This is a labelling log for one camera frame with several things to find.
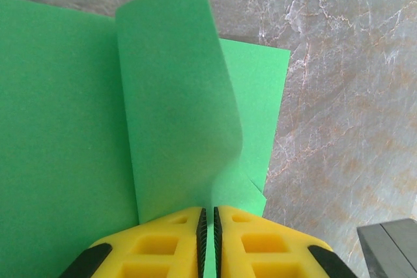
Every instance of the marble veining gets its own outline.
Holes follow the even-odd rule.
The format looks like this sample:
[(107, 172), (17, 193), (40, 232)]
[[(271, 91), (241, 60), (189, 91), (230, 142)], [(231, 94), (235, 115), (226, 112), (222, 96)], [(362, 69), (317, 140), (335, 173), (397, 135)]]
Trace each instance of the marble veining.
[[(128, 0), (33, 0), (113, 15)], [(290, 49), (265, 216), (367, 277), (356, 227), (417, 218), (417, 0), (210, 0), (224, 38)]]

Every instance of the black rubber edge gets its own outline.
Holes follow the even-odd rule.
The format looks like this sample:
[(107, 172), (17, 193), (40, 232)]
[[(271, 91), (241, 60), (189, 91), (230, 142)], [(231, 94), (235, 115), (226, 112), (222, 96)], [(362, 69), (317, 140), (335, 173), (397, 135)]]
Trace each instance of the black rubber edge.
[(195, 235), (197, 236), (198, 277), (203, 278), (204, 264), (206, 261), (206, 248), (207, 248), (207, 215), (206, 215), (205, 208), (201, 209)]
[(59, 278), (90, 278), (112, 249), (110, 244), (101, 243), (84, 250)]
[(308, 250), (329, 278), (358, 278), (335, 252), (326, 250), (318, 245), (311, 245), (308, 247)]
[(218, 207), (214, 207), (214, 249), (216, 251), (216, 277), (222, 276), (223, 229)]

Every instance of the yellow tool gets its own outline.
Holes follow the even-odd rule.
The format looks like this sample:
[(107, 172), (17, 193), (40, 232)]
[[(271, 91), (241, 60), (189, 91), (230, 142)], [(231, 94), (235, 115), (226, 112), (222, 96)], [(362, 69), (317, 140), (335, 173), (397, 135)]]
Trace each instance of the yellow tool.
[[(61, 278), (202, 278), (204, 208), (188, 208), (102, 238)], [(217, 278), (356, 277), (327, 243), (230, 206), (214, 208)]]

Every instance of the paper sheet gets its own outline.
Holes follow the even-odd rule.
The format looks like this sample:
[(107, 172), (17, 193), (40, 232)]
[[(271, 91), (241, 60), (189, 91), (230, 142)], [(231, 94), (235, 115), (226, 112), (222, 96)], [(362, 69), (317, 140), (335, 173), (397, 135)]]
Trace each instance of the paper sheet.
[[(207, 0), (136, 0), (117, 28), (0, 8), (0, 276), (56, 277), (138, 216), (262, 214), (288, 51), (219, 44)], [(211, 224), (207, 249), (215, 277)]]

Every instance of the marble surface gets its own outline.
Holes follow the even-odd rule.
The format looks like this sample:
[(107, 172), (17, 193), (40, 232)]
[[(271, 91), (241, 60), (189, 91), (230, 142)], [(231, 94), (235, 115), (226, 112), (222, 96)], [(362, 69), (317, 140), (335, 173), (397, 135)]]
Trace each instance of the marble surface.
[[(128, 0), (33, 1), (113, 15)], [(210, 1), (222, 37), (292, 51), (265, 217), (367, 277), (356, 227), (417, 217), (417, 0)]]

